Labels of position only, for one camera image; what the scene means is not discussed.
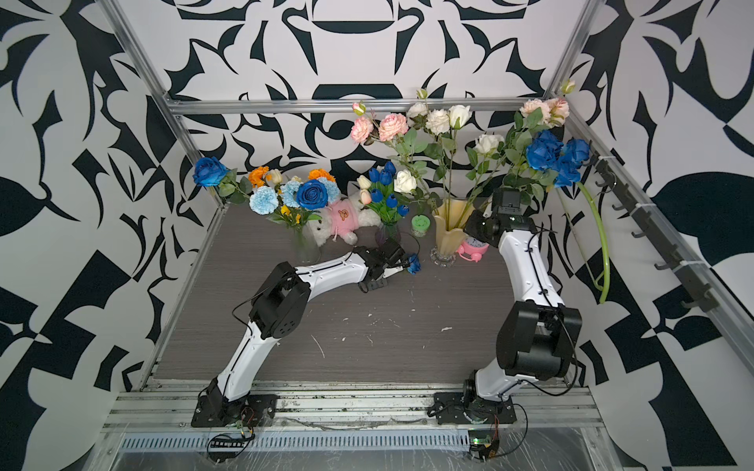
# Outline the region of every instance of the orange carnation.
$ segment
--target orange carnation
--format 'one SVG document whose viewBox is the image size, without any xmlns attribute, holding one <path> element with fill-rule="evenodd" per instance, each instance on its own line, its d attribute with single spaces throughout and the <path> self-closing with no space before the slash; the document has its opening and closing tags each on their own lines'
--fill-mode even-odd
<svg viewBox="0 0 754 471">
<path fill-rule="evenodd" d="M 309 172 L 309 179 L 310 180 L 316 180 L 320 178 L 321 176 L 325 177 L 326 179 L 330 180 L 331 182 L 335 182 L 335 177 L 330 175 L 327 170 L 324 169 L 316 169 Z"/>
<path fill-rule="evenodd" d="M 269 171 L 270 167 L 257 167 L 256 169 L 252 170 L 252 172 L 249 174 L 249 181 L 252 185 L 254 185 L 254 188 L 265 186 L 265 181 L 262 180 L 262 178 L 264 178 L 265 174 Z"/>
</svg>

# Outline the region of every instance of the glass vase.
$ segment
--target glass vase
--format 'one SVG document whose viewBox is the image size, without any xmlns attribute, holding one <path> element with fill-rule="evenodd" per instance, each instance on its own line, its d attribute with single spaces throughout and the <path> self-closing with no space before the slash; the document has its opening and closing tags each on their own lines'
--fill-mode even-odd
<svg viewBox="0 0 754 471">
<path fill-rule="evenodd" d="M 388 239 L 393 239 L 400 243 L 400 232 L 398 231 L 397 222 L 380 222 L 375 232 L 375 241 L 378 246 L 382 246 Z"/>
<path fill-rule="evenodd" d="M 432 215 L 436 226 L 435 242 L 437 245 L 430 251 L 429 256 L 440 267 L 449 267 L 455 263 L 455 251 L 468 237 L 464 232 L 464 227 L 474 208 L 469 205 L 464 211 L 465 206 L 466 200 L 450 200 L 443 203 Z M 449 224 L 446 222 L 446 216 L 449 217 Z"/>
<path fill-rule="evenodd" d="M 297 265 L 313 265 L 320 261 L 320 247 L 307 225 L 295 225 L 290 232 L 290 246 Z"/>
</svg>

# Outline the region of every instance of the black mounting plate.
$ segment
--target black mounting plate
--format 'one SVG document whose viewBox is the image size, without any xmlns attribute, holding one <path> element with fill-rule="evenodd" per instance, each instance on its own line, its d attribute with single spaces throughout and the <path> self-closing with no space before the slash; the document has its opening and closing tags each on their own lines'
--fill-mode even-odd
<svg viewBox="0 0 754 471">
<path fill-rule="evenodd" d="M 435 393 L 435 405 L 440 405 L 440 411 L 437 412 L 437 423 L 439 425 L 475 424 L 476 422 L 469 420 L 467 418 L 468 414 L 464 413 L 463 399 L 463 393 Z M 501 424 L 512 424 L 516 421 L 516 412 L 513 410 L 513 401 L 510 398 L 505 402 L 487 401 L 477 398 L 469 405 L 469 409 L 478 412 L 480 417 L 485 417 L 485 420 L 480 422 L 480 424 L 491 424 L 493 415 L 498 416 Z"/>
</svg>

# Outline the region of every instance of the pink alarm clock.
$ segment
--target pink alarm clock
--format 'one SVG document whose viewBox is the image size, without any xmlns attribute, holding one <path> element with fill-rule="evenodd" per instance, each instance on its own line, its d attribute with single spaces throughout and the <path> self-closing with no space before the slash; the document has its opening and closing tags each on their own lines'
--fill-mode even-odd
<svg viewBox="0 0 754 471">
<path fill-rule="evenodd" d="M 468 261 L 479 261 L 482 259 L 482 254 L 489 248 L 488 243 L 481 242 L 473 237 L 466 237 L 461 246 L 456 250 L 462 259 Z"/>
</svg>

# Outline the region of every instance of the yellow vase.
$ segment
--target yellow vase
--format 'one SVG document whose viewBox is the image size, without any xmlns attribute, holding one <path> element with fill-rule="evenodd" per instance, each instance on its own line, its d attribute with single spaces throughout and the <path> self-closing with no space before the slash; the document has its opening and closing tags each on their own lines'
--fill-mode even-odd
<svg viewBox="0 0 754 471">
<path fill-rule="evenodd" d="M 461 243 L 468 237 L 464 233 L 464 227 L 469 216 L 474 211 L 474 207 L 469 205 L 464 211 L 465 207 L 466 200 L 450 200 L 443 203 L 432 215 L 437 226 L 435 234 L 437 246 L 432 249 L 430 258 L 441 267 L 453 265 L 455 262 L 455 251 L 458 250 Z"/>
</svg>

